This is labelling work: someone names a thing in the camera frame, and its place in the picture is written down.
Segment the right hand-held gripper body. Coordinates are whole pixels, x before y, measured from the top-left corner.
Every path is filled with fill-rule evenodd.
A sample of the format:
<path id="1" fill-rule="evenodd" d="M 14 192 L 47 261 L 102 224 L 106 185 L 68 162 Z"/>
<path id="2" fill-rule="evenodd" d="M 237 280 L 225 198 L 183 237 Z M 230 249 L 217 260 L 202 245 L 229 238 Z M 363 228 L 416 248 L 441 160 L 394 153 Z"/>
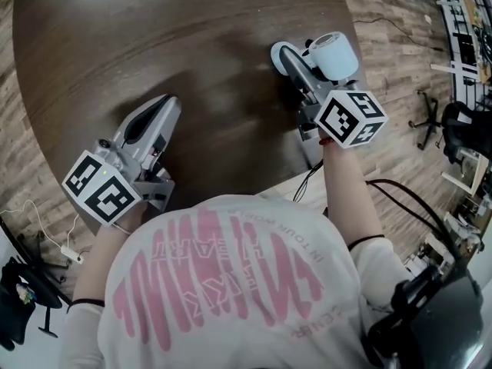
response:
<path id="1" fill-rule="evenodd" d="M 342 148 L 369 143 L 387 121 L 381 104 L 371 92 L 359 88 L 357 80 L 316 84 L 304 93 L 298 110 L 298 129 L 304 141 L 319 128 Z"/>

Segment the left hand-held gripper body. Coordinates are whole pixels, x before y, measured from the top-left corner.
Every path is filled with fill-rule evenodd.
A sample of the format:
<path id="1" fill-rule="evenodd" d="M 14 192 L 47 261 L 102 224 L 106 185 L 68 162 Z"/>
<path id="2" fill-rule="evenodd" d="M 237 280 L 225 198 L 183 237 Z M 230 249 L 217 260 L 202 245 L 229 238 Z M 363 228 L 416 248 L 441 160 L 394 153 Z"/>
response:
<path id="1" fill-rule="evenodd" d="M 164 211 L 175 183 L 158 164 L 145 169 L 121 147 L 100 139 L 93 151 L 82 152 L 62 187 L 81 209 L 109 226 L 141 202 Z"/>

